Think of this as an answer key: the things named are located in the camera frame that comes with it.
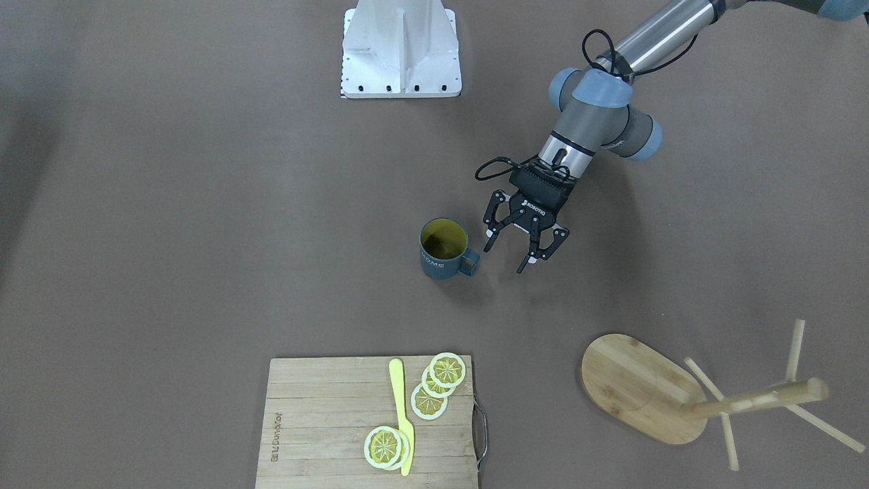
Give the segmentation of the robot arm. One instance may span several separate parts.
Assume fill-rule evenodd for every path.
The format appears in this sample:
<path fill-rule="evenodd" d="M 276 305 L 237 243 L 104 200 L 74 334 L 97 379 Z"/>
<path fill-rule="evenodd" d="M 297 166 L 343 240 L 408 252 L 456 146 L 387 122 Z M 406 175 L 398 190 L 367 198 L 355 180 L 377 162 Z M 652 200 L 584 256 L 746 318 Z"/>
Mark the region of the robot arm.
<path fill-rule="evenodd" d="M 549 100 L 561 117 L 533 157 L 518 163 L 508 157 L 513 192 L 491 194 L 482 223 L 487 253 L 509 226 L 527 233 L 530 247 L 518 271 L 549 260 L 569 236 L 557 216 L 576 182 L 599 151 L 636 161 L 651 158 L 661 147 L 661 125 L 633 107 L 633 83 L 673 64 L 692 49 L 699 32 L 715 24 L 741 1 L 671 1 L 628 34 L 614 41 L 605 34 L 606 50 L 595 58 L 583 49 L 585 68 L 562 69 L 549 84 Z"/>

